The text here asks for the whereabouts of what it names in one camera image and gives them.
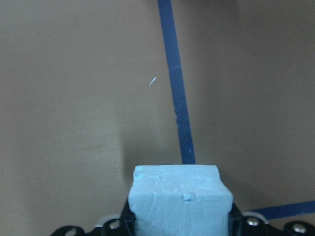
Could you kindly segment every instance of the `bolt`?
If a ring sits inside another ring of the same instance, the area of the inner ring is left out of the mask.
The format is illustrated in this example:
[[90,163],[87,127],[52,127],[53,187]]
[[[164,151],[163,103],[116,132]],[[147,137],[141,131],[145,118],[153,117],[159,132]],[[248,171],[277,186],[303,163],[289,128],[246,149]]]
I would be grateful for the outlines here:
[[259,225],[259,220],[256,217],[249,217],[247,219],[247,223],[251,226],[258,226]]
[[302,224],[296,223],[292,227],[293,227],[293,230],[297,233],[302,233],[302,234],[306,233],[306,228]]
[[64,236],[75,236],[77,234],[76,228],[71,228],[67,232],[65,232]]
[[112,230],[118,229],[119,226],[120,226],[120,221],[119,220],[116,220],[116,221],[114,221],[114,222],[109,224],[109,227]]

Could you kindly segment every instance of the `white scratch on floor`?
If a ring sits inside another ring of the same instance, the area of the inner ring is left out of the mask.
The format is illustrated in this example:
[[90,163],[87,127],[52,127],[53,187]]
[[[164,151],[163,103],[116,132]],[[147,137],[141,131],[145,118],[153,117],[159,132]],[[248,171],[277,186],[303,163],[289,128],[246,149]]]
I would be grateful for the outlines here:
[[152,81],[149,83],[149,87],[151,87],[151,85],[153,84],[153,82],[154,82],[155,80],[157,80],[156,77],[154,77],[154,78],[152,79]]

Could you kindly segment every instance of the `white block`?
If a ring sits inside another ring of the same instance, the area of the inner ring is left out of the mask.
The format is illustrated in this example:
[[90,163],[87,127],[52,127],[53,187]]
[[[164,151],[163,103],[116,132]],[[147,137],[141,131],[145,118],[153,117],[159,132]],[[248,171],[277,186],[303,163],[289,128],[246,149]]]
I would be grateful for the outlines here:
[[216,166],[137,166],[128,196],[137,236],[227,236],[233,197]]

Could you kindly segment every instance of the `blue tape strip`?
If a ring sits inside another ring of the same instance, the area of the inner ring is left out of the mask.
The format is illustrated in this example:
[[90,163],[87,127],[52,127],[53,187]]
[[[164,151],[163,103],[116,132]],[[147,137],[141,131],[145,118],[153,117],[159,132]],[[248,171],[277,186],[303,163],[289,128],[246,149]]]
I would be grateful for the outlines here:
[[182,66],[177,44],[171,0],[158,0],[169,78],[183,164],[195,164]]
[[315,201],[251,210],[267,220],[315,213]]

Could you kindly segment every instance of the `floor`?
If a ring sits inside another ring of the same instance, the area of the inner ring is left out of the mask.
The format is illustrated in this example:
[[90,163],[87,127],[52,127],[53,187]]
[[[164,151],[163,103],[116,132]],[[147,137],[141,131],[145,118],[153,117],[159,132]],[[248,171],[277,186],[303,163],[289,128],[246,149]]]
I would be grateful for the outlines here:
[[[241,210],[314,201],[315,5],[172,3],[197,163]],[[157,1],[0,6],[0,235],[89,231],[181,163]]]

